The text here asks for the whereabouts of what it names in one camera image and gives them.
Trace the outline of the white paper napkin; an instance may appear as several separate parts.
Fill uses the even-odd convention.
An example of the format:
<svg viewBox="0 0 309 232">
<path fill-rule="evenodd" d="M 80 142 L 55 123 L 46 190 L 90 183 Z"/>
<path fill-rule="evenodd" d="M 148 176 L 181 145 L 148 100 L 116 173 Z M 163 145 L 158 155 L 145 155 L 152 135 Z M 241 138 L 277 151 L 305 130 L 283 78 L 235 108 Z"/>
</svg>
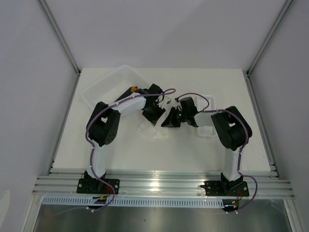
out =
<svg viewBox="0 0 309 232">
<path fill-rule="evenodd" d="M 137 130 L 148 139 L 163 139 L 168 137 L 168 130 L 148 121 L 142 122 Z"/>
</svg>

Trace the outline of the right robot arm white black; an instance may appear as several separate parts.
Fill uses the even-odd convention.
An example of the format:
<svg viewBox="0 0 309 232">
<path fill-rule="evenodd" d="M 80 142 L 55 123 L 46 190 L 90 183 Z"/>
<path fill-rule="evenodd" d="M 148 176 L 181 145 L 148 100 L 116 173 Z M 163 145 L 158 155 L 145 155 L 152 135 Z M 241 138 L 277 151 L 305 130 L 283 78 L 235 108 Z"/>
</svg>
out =
<svg viewBox="0 0 309 232">
<path fill-rule="evenodd" d="M 235 106 L 216 110 L 198 110 L 193 99 L 180 100 L 180 107 L 172 107 L 161 124 L 163 128 L 179 128 L 182 123 L 189 126 L 214 127 L 225 148 L 225 164 L 221 172 L 221 191 L 231 195 L 243 182 L 240 174 L 241 153 L 252 136 L 252 129 Z"/>
</svg>

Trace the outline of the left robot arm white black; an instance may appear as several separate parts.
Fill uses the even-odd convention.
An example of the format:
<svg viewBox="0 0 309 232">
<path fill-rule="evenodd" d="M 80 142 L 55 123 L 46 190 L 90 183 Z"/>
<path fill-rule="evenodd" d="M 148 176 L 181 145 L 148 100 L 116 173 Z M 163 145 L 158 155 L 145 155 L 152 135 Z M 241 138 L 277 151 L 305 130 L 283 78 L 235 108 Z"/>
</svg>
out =
<svg viewBox="0 0 309 232">
<path fill-rule="evenodd" d="M 128 88 L 115 102 L 96 104 L 86 126 L 85 138 L 92 145 L 89 167 L 84 172 L 83 186 L 87 191 L 100 193 L 105 187 L 105 158 L 108 145 L 117 136 L 120 119 L 137 110 L 153 125 L 165 112 L 159 106 L 159 98 L 165 98 L 167 91 L 152 84 L 149 88 Z"/>
</svg>

